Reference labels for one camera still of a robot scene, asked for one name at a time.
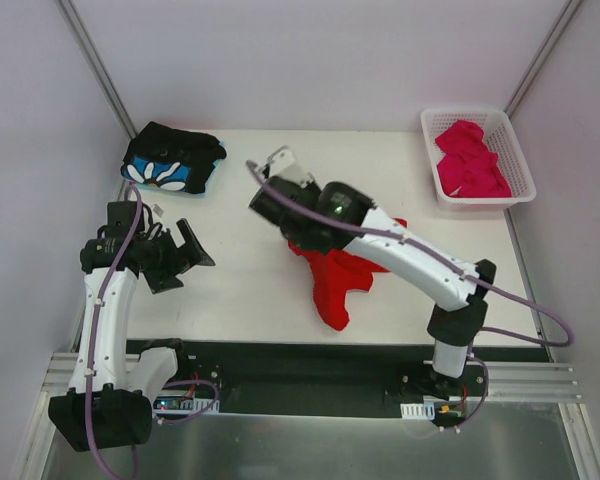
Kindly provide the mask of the red t shirt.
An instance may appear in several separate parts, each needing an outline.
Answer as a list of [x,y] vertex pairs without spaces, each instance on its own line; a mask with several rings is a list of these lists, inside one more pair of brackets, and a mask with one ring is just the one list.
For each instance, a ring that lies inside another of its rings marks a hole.
[[343,331],[350,322],[346,308],[346,297],[350,291],[368,293],[374,282],[375,273],[388,270],[340,250],[326,255],[301,249],[288,242],[289,249],[303,257],[313,278],[313,301],[321,320],[336,331]]

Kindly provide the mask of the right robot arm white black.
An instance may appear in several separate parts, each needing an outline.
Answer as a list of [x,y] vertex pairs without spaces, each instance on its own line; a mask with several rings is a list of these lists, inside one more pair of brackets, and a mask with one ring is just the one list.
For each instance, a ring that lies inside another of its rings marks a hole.
[[434,354],[426,372],[411,375],[412,385],[439,399],[448,399],[464,385],[469,348],[488,309],[485,288],[471,279],[493,282],[496,267],[491,261],[452,259],[342,182],[302,186],[274,175],[263,182],[249,207],[297,247],[360,257],[426,294],[434,302],[427,325]]

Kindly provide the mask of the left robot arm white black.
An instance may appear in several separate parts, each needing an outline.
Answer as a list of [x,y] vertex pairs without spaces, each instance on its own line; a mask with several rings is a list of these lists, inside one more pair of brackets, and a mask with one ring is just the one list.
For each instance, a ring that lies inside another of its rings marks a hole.
[[188,221],[177,221],[183,243],[154,221],[147,205],[116,201],[107,222],[80,252],[86,305],[78,360],[65,394],[51,399],[48,415],[77,452],[145,443],[152,406],[163,386],[184,387],[195,374],[180,339],[148,341],[126,368],[129,313],[137,283],[153,294],[182,287],[180,275],[211,266]]

